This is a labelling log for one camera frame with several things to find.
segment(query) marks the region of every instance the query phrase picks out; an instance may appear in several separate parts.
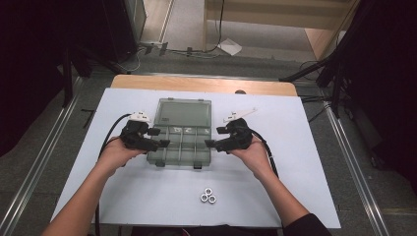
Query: white cable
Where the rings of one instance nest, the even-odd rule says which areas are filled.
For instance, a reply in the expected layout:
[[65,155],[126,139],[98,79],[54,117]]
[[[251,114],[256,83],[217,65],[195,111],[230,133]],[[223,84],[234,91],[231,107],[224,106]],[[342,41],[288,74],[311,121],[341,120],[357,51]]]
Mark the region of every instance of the white cable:
[[127,69],[124,66],[120,65],[119,63],[117,63],[117,65],[122,68],[123,70],[127,71],[127,72],[134,72],[136,70],[138,70],[141,67],[141,60],[139,60],[139,53],[142,52],[144,49],[140,49],[137,53],[136,53],[136,59],[138,59],[138,66],[135,69]]

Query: metal nut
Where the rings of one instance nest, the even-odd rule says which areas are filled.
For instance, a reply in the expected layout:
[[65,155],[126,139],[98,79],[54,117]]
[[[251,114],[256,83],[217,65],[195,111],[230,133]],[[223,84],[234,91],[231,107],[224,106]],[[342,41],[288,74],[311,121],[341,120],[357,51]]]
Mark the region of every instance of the metal nut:
[[202,202],[203,202],[203,203],[205,203],[205,202],[207,202],[207,201],[208,201],[209,196],[207,196],[207,195],[203,194],[203,195],[200,197],[200,199],[202,200]]
[[211,188],[205,188],[205,194],[206,194],[207,196],[210,196],[210,195],[212,194],[212,190],[211,190]]
[[208,202],[211,203],[211,204],[214,204],[215,203],[215,195],[209,196],[208,197]]

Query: black cloth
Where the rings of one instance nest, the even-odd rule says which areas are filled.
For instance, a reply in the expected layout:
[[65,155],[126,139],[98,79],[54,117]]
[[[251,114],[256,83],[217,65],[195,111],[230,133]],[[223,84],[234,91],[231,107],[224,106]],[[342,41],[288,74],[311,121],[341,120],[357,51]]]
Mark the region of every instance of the black cloth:
[[285,236],[331,236],[322,222],[311,213],[283,228],[283,232]]
[[[191,236],[274,236],[275,229],[247,229],[229,225],[186,229]],[[284,236],[331,236],[314,214],[307,214],[283,228]],[[134,227],[131,236],[182,236],[180,228]]]

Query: white paper sheet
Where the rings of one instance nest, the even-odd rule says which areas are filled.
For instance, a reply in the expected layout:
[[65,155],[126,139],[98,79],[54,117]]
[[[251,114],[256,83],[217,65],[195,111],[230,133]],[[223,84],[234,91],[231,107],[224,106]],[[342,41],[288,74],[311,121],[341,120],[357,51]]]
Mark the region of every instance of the white paper sheet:
[[[211,100],[212,138],[215,128],[233,110],[256,107],[245,117],[267,141],[282,182],[328,228],[340,228],[317,149],[299,97],[108,88],[59,199],[54,216],[69,201],[94,166],[112,124],[123,114],[145,111],[153,121],[160,98]],[[116,127],[118,136],[126,120]],[[217,197],[202,203],[206,187]],[[211,165],[191,167],[148,164],[144,155],[117,170],[100,200],[100,221],[131,225],[218,225],[280,227],[266,191],[233,155],[211,152]]]

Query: metal rail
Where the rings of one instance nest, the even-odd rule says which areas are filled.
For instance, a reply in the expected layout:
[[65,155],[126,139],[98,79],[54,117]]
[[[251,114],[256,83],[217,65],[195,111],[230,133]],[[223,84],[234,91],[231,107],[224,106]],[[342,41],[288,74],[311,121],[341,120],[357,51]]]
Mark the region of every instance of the metal rail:
[[58,118],[52,127],[52,130],[46,138],[45,143],[40,149],[40,152],[37,155],[36,160],[34,161],[27,177],[25,178],[24,183],[22,184],[19,191],[16,193],[15,197],[13,197],[9,205],[9,208],[6,212],[6,215],[0,224],[0,235],[12,235],[13,230],[15,229],[19,221],[19,218],[25,210],[25,207],[30,200],[30,196],[33,193],[33,190],[40,179],[40,176],[49,160],[49,157],[53,152],[55,145],[57,144],[61,136],[61,133],[64,130],[65,125],[67,124],[68,119],[70,118],[74,110],[83,84],[84,79],[80,77],[78,77],[74,82],[74,97],[70,101],[67,108],[63,108],[59,113]]
[[336,119],[331,108],[327,108],[328,119],[333,127],[334,133],[337,137],[343,156],[346,160],[350,174],[352,175],[356,189],[364,205],[365,211],[368,214],[371,225],[374,229],[375,235],[388,236],[389,232],[387,225],[383,219],[383,215],[378,207],[377,201],[372,194],[371,189],[362,173],[361,167],[357,161],[356,155],[346,137],[342,123],[340,119]]

